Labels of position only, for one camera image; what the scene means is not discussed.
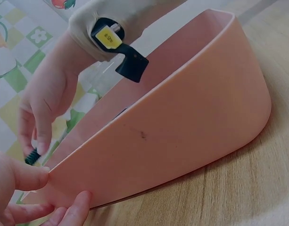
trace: wrist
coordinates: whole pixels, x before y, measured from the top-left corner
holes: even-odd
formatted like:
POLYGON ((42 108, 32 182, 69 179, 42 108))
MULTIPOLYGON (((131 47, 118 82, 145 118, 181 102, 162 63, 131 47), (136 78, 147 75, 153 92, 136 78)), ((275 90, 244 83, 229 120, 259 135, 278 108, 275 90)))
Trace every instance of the wrist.
POLYGON ((71 38, 68 31, 60 37, 46 60, 49 61, 49 64, 58 67, 65 74, 76 76, 97 62, 96 59, 71 38))

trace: white fabric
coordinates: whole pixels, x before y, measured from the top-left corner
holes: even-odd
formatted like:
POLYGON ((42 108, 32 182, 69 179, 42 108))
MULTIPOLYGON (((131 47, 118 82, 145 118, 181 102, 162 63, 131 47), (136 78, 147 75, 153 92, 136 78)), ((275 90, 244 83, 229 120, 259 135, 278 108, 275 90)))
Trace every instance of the white fabric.
POLYGON ((109 61, 113 54, 97 48, 91 31, 101 17, 113 19, 125 32, 124 42, 131 44, 145 28, 186 0, 91 0, 79 8, 69 20, 72 38, 99 61, 109 61))

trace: yellow label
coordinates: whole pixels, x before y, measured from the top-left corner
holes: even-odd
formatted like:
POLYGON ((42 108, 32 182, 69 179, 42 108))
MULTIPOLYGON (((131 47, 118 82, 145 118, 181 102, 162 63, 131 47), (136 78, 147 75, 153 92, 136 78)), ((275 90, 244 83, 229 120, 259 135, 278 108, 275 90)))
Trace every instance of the yellow label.
POLYGON ((95 37, 107 48, 116 49, 121 44, 122 41, 118 35, 108 26, 105 26, 98 32, 95 37))

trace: wooden table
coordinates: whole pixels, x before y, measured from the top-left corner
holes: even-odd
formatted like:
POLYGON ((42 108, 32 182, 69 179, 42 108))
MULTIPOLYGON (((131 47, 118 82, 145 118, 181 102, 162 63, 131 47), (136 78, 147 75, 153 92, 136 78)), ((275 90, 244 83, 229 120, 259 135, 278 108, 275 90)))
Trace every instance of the wooden table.
MULTIPOLYGON (((199 0, 191 1, 200 7, 199 0)), ((268 125, 252 143, 219 161, 92 210, 85 225, 289 225, 289 0, 209 0, 204 7, 215 2, 239 17, 260 62, 272 96, 268 125)))

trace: hand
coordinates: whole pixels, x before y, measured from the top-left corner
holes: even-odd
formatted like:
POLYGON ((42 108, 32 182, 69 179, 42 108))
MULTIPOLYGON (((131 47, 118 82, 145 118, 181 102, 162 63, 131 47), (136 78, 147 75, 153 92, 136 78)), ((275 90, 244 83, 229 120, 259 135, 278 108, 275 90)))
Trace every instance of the hand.
POLYGON ((19 140, 25 155, 37 140, 40 155, 47 152, 52 137, 52 122, 69 108, 79 73, 95 60, 66 32, 34 73, 19 107, 19 140))
MULTIPOLYGON (((29 166, 0 152, 0 226, 27 223, 53 212, 54 207, 48 204, 9 203, 15 189, 31 191, 44 187, 48 171, 46 167, 29 166)), ((91 193, 81 192, 69 209, 58 208, 42 226, 82 226, 88 216, 90 202, 91 193)))

